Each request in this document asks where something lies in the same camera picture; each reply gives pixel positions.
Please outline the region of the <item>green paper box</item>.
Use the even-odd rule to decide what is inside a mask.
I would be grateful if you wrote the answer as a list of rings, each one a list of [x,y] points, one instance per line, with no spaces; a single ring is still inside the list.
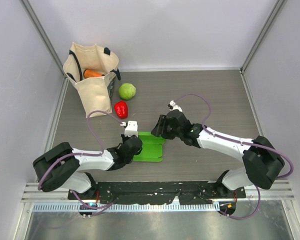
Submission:
[[[163,160],[163,145],[166,142],[162,137],[153,136],[150,132],[139,132],[142,141],[142,151],[133,157],[134,162],[159,163]]]

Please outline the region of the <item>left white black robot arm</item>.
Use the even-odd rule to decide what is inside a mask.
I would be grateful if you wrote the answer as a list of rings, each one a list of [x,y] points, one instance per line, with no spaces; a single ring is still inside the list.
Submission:
[[[143,142],[135,135],[122,135],[123,142],[103,151],[82,151],[62,142],[38,157],[32,163],[39,180],[38,190],[52,192],[68,189],[82,199],[90,200],[97,195],[98,184],[89,170],[115,171],[133,161],[143,149]]]

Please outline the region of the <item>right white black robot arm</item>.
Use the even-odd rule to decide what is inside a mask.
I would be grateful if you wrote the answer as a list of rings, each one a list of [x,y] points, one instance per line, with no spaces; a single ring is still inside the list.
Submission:
[[[241,161],[242,168],[225,170],[220,175],[214,184],[214,196],[226,198],[238,188],[251,185],[268,190],[285,165],[267,138],[249,139],[222,134],[201,123],[191,123],[177,109],[160,115],[151,134],[166,140],[179,138],[188,146],[214,150]]]

